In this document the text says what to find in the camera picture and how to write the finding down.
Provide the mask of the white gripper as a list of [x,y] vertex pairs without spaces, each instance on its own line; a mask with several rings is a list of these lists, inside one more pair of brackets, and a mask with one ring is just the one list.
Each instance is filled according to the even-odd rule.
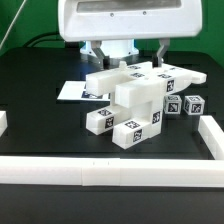
[[161,67],[169,38],[196,36],[202,29],[201,0],[58,0],[59,32],[67,42],[92,41],[103,69],[110,57],[102,40],[160,39],[152,67]]

